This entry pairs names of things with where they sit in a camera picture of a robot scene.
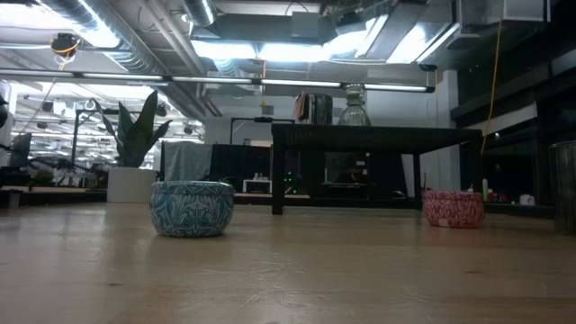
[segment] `ceiling pipe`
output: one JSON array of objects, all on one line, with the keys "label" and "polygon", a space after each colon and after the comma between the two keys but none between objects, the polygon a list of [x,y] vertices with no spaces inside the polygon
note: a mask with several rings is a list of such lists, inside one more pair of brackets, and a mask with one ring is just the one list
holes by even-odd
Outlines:
[{"label": "ceiling pipe", "polygon": [[200,72],[199,68],[194,64],[194,62],[192,62],[192,59],[182,51],[182,48],[180,48],[180,46],[176,43],[176,40],[172,37],[172,35],[170,35],[164,24],[160,21],[160,19],[158,19],[158,17],[154,13],[154,10],[150,8],[148,1],[138,0],[138,3],[142,7],[142,9],[144,9],[144,12],[148,14],[148,16],[152,19],[152,22],[162,33],[164,38],[166,38],[170,46],[176,51],[176,54],[184,62],[186,67],[189,68],[192,73],[199,73]]},{"label": "ceiling pipe", "polygon": [[206,27],[216,21],[216,5],[212,0],[181,0],[194,26]]},{"label": "ceiling pipe", "polygon": [[[118,40],[117,50],[127,53],[106,53],[132,74],[169,74],[169,70],[150,50],[140,36],[109,5],[101,0],[36,0],[39,5],[59,14],[73,23],[73,29],[97,47]],[[170,98],[173,105],[186,117],[199,121],[206,115],[205,108],[191,92],[177,84],[157,87]]]},{"label": "ceiling pipe", "polygon": [[182,48],[188,54],[190,59],[194,62],[194,64],[198,67],[199,73],[205,74],[206,71],[203,68],[202,61],[196,51],[192,47],[192,43],[190,40],[186,39],[183,35],[178,26],[172,20],[172,17],[168,14],[167,9],[158,1],[158,0],[149,0],[150,4],[155,10],[155,13],[158,15],[160,19],[164,21],[168,25],[168,28],[172,31],[172,35],[176,38],[176,40],[182,45]]}]

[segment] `white wall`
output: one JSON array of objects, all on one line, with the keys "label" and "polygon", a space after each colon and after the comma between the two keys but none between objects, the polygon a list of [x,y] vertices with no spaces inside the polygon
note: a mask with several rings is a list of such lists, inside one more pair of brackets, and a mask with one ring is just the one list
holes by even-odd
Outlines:
[{"label": "white wall", "polygon": [[[244,139],[272,140],[269,123],[255,123],[253,121],[235,121],[234,138],[232,144],[242,145]],[[228,144],[230,142],[230,118],[212,118],[206,120],[206,144]]]},{"label": "white wall", "polygon": [[[258,96],[235,99],[230,96],[214,96],[212,101],[225,117],[206,119],[206,144],[228,144],[230,142],[230,118],[254,118],[262,115],[260,108],[262,98]],[[293,119],[295,98],[290,96],[268,96],[264,98],[266,104],[274,107],[274,115],[267,116],[276,119]],[[346,99],[335,98],[334,107],[345,108]],[[233,144],[243,144],[244,139],[272,140],[269,123],[255,123],[253,121],[234,122]]]},{"label": "white wall", "polygon": [[[373,126],[453,128],[450,109],[458,105],[455,71],[446,71],[438,94],[369,91],[366,110]],[[414,194],[412,156],[402,156],[408,194]],[[460,151],[444,148],[420,157],[422,185],[440,190],[460,190]]]}]

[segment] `glass jar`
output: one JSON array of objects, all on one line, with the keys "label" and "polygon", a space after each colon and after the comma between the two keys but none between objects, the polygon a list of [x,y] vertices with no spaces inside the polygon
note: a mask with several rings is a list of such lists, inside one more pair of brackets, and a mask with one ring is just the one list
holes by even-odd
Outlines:
[{"label": "glass jar", "polygon": [[340,115],[338,125],[371,126],[368,113],[364,109],[364,85],[346,85],[347,108]]}]

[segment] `black table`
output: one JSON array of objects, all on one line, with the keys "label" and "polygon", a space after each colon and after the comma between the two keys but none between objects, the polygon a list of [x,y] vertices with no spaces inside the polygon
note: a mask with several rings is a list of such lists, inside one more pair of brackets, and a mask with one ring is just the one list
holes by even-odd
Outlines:
[{"label": "black table", "polygon": [[382,152],[411,154],[414,158],[414,194],[416,208],[421,208],[420,155],[470,143],[468,167],[473,170],[472,184],[482,191],[482,132],[411,127],[358,127],[316,125],[272,125],[272,214],[284,212],[284,174],[286,150],[327,152]]}]

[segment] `ceiling duct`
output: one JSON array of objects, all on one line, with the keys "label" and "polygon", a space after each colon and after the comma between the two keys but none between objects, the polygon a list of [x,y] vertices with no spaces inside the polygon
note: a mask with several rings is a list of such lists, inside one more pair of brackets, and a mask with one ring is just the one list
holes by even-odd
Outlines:
[{"label": "ceiling duct", "polygon": [[504,21],[538,23],[545,20],[545,8],[548,0],[460,0],[461,24],[465,27],[485,27],[497,23],[500,17]]},{"label": "ceiling duct", "polygon": [[427,10],[426,1],[399,1],[390,9],[386,24],[374,39],[366,57],[369,59],[389,59],[402,40],[409,34]]},{"label": "ceiling duct", "polygon": [[215,59],[214,65],[223,77],[241,77],[240,68],[235,59]]},{"label": "ceiling duct", "polygon": [[[128,50],[129,52],[123,53],[107,53],[106,56],[131,74],[170,74],[107,1],[37,0],[37,2],[71,21],[75,32],[92,45]],[[164,93],[184,116],[200,121],[204,119],[206,111],[202,103],[181,85],[168,84],[156,89]]]},{"label": "ceiling duct", "polygon": [[181,0],[194,26],[206,27],[216,21],[216,5],[212,0]]}]

